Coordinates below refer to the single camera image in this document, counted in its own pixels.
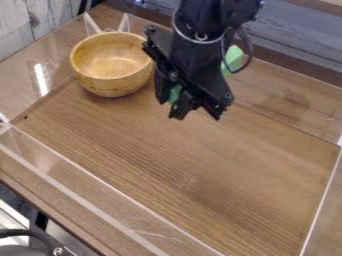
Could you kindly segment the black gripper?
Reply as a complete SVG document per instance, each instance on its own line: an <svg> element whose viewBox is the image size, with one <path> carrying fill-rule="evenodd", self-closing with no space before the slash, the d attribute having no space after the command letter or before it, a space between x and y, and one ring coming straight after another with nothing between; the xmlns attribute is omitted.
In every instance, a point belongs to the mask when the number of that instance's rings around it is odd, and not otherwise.
<svg viewBox="0 0 342 256"><path fill-rule="evenodd" d="M220 64L235 37L254 52L243 25L257 19L262 6L263 0L180 0L172 28L144 28L143 51L155 61L155 97L171 104L170 118L183 120L199 108L222 118L234 94Z"/></svg>

